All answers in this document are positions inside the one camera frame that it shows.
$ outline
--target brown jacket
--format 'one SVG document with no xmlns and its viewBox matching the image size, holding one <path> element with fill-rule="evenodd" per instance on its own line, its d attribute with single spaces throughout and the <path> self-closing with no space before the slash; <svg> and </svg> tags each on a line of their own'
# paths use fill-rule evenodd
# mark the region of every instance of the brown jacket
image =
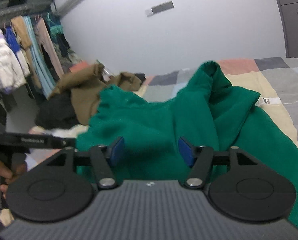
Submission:
<svg viewBox="0 0 298 240">
<path fill-rule="evenodd" d="M 96 63 L 75 73 L 65 74 L 52 91 L 50 97 L 71 90 L 71 103 L 78 121 L 87 125 L 89 119 L 97 112 L 100 102 L 99 92 L 114 84 L 123 90 L 137 91 L 141 81 L 134 74 L 121 72 L 118 76 L 111 77 L 108 82 L 103 80 L 104 65 Z"/>
<path fill-rule="evenodd" d="M 18 16 L 18 17 L 11 19 L 11 23 L 12 23 L 13 29 L 17 33 L 17 36 L 20 37 L 21 45 L 27 54 L 28 65 L 30 68 L 30 72 L 32 73 L 32 81 L 36 85 L 36 87 L 40 89 L 40 88 L 42 88 L 42 86 L 41 86 L 40 80 L 38 78 L 38 75 L 36 74 L 36 70 L 33 67 L 32 56 L 31 56 L 31 51 L 30 51 L 32 42 L 30 40 L 28 30 L 24 23 L 24 20 L 23 20 L 22 16 Z"/>
</svg>

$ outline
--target garment tag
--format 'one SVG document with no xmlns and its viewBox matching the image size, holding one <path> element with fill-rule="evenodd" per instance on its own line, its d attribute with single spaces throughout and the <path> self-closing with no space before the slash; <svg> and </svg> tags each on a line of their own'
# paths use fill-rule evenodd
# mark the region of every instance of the garment tag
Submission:
<svg viewBox="0 0 298 240">
<path fill-rule="evenodd" d="M 280 98 L 263 98 L 259 97 L 258 101 L 256 102 L 256 106 L 262 105 L 278 105 L 281 104 Z"/>
</svg>

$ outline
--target white wall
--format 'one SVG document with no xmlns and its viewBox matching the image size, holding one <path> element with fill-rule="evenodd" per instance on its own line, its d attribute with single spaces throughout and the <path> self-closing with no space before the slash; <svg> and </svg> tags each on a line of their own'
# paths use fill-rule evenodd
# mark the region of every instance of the white wall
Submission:
<svg viewBox="0 0 298 240">
<path fill-rule="evenodd" d="M 61 20 L 72 48 L 114 71 L 146 74 L 197 67 L 205 60 L 285 57 L 276 0 L 84 0 Z"/>
</svg>

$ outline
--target black device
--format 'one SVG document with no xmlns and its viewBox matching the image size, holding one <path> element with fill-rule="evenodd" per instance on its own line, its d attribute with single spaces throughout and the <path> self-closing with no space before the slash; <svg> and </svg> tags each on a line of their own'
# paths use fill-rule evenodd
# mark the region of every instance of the black device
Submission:
<svg viewBox="0 0 298 240">
<path fill-rule="evenodd" d="M 2 239 L 298 239 L 287 220 L 296 199 L 293 184 L 238 147 L 217 152 L 180 138 L 180 154 L 191 168 L 185 182 L 118 185 L 111 167 L 123 158 L 122 137 L 87 152 L 74 144 L 0 134 L 0 145 L 11 149 L 7 155 L 63 148 L 9 186 L 6 204 L 15 221 L 0 232 Z M 210 183 L 215 165 L 228 172 Z M 91 166 L 95 183 L 76 174 L 76 166 Z"/>
</svg>

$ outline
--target patchwork bedspread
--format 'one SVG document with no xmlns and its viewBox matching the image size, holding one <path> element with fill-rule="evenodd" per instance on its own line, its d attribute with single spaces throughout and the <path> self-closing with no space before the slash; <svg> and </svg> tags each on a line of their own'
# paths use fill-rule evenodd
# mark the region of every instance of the patchwork bedspread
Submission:
<svg viewBox="0 0 298 240">
<path fill-rule="evenodd" d="M 218 63 L 234 86 L 261 94 L 257 105 L 298 147 L 298 58 L 229 59 Z M 147 101 L 166 101 L 187 85 L 196 69 L 147 77 L 136 94 Z"/>
</svg>

